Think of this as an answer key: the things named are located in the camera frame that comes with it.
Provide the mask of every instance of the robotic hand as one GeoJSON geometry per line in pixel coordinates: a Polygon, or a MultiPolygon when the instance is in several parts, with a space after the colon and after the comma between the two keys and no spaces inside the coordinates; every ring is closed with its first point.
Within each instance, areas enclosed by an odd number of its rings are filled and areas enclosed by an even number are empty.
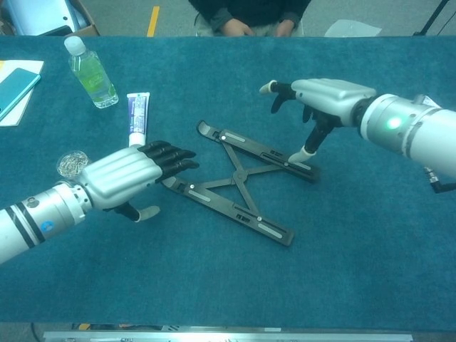
{"type": "Polygon", "coordinates": [[[0,264],[82,222],[92,209],[111,210],[139,222],[158,207],[136,210],[128,201],[151,184],[199,165],[196,154],[168,142],[129,147],[87,166],[74,182],[0,210],[0,264]]]}
{"type": "Polygon", "coordinates": [[[418,95],[414,100],[378,96],[372,88],[325,78],[292,84],[271,81],[260,93],[278,93],[273,113],[286,100],[296,99],[305,105],[303,121],[311,117],[316,121],[306,144],[289,162],[303,162],[315,155],[335,127],[357,127],[364,139],[426,166],[434,191],[456,188],[441,187],[433,171],[456,178],[456,112],[442,109],[427,96],[418,95]]]}

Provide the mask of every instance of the table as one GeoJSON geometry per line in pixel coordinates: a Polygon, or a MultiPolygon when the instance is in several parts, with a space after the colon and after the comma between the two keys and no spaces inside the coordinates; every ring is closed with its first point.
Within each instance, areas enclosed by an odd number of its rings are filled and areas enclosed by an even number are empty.
{"type": "MultiPolygon", "coordinates": [[[[45,61],[20,126],[1,129],[0,207],[52,187],[69,150],[100,159],[128,143],[126,94],[150,91],[148,140],[197,152],[196,182],[231,175],[199,120],[295,152],[302,107],[270,114],[271,79],[340,78],[456,108],[455,37],[85,38],[119,93],[95,108],[59,37],[0,37],[0,59],[45,61]]],[[[456,193],[435,195],[421,166],[341,128],[313,164],[321,181],[257,176],[260,210],[296,237],[287,248],[161,185],[133,200],[160,215],[86,220],[0,266],[0,321],[283,328],[456,329],[456,193]]],[[[235,192],[221,193],[241,202],[235,192]]]]}

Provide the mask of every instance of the plastic bottle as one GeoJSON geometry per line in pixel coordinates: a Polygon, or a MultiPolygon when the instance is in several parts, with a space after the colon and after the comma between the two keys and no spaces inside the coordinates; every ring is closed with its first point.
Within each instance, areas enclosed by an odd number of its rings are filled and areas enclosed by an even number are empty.
{"type": "Polygon", "coordinates": [[[93,104],[98,108],[115,105],[119,97],[97,53],[89,51],[77,36],[65,39],[65,47],[71,54],[70,68],[89,94],[93,104]]]}

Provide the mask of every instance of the teal phone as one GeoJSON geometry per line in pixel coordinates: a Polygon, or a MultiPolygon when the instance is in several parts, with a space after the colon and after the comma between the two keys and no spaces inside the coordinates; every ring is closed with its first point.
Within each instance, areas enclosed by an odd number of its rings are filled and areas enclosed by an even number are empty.
{"type": "Polygon", "coordinates": [[[33,88],[40,75],[16,68],[0,82],[0,120],[33,88]]]}

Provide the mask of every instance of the black stripe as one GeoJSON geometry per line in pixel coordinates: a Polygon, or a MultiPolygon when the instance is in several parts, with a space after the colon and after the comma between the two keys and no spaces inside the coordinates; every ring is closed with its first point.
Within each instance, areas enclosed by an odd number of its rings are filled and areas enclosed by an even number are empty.
{"type": "Polygon", "coordinates": [[[16,214],[14,214],[12,208],[8,207],[5,210],[8,213],[9,217],[11,218],[11,221],[16,226],[17,230],[19,230],[19,233],[21,233],[22,237],[24,238],[24,241],[27,243],[27,246],[29,248],[34,248],[35,244],[33,243],[33,241],[31,241],[29,234],[27,233],[26,229],[22,225],[21,221],[18,220],[16,214]]]}
{"type": "Polygon", "coordinates": [[[41,230],[38,228],[35,221],[31,218],[31,215],[27,211],[25,206],[22,204],[22,202],[17,203],[16,206],[18,207],[19,210],[21,210],[22,215],[25,216],[28,224],[30,224],[30,227],[33,230],[33,233],[35,233],[36,237],[38,238],[38,241],[40,241],[40,244],[43,243],[46,239],[44,239],[43,233],[41,233],[41,230]]]}

